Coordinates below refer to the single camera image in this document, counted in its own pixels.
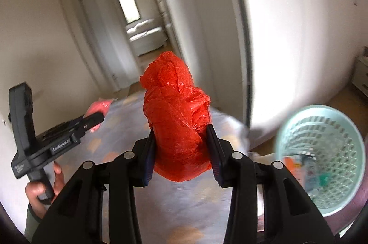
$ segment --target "bed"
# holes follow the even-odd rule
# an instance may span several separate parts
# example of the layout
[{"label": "bed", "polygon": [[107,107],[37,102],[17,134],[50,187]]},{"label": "bed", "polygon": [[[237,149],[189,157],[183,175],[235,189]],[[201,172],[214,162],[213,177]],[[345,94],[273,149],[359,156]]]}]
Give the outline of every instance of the bed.
[{"label": "bed", "polygon": [[167,40],[160,22],[155,19],[138,23],[135,27],[128,29],[127,34],[136,56],[160,48]]}]

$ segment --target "white door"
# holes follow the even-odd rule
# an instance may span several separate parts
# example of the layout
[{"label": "white door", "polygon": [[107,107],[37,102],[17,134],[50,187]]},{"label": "white door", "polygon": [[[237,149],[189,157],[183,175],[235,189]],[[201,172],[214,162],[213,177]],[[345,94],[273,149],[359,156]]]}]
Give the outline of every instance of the white door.
[{"label": "white door", "polygon": [[139,81],[141,69],[130,49],[114,0],[81,0],[81,3],[95,37],[90,45],[109,79],[118,89]]},{"label": "white door", "polygon": [[295,108],[321,103],[327,87],[326,63],[331,62],[328,50],[328,2],[327,0],[301,0],[303,5],[303,49],[299,60],[301,69]]},{"label": "white door", "polygon": [[354,61],[361,52],[360,10],[363,0],[328,0],[329,62],[324,67],[323,84],[331,90],[343,88],[350,79]]},{"label": "white door", "polygon": [[252,146],[293,111],[302,40],[301,0],[246,0],[253,59]]}]

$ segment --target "pink object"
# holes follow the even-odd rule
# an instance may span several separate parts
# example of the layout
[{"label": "pink object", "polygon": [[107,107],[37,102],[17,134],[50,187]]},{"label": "pink object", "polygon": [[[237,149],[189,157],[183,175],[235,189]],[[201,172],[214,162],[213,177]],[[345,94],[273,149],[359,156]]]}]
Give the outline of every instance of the pink object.
[{"label": "pink object", "polygon": [[[103,116],[106,116],[106,114],[109,112],[110,105],[114,101],[114,99],[109,100],[99,100],[96,102],[93,102],[91,106],[88,108],[86,114],[84,117],[89,116],[91,114],[94,114],[95,112],[102,112]],[[93,128],[89,129],[90,132],[96,131],[102,123],[95,125]]]}]

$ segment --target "white wardrobe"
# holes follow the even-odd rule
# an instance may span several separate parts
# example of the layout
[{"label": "white wardrobe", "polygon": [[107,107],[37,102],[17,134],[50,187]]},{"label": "white wardrobe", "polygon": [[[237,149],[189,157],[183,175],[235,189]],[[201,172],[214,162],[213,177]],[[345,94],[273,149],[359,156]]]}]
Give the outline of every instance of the white wardrobe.
[{"label": "white wardrobe", "polygon": [[368,0],[245,0],[253,61],[252,146],[349,81]]}]

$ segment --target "mesh basket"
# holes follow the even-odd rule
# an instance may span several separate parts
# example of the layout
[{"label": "mesh basket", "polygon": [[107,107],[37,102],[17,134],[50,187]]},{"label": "mesh basket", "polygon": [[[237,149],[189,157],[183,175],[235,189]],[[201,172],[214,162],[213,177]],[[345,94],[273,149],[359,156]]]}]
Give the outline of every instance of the mesh basket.
[{"label": "mesh basket", "polygon": [[316,157],[318,174],[329,182],[310,195],[323,216],[332,215],[354,197],[365,171],[365,147],[354,123],[340,111],[312,105],[293,115],[279,130],[276,158],[310,155]]}]

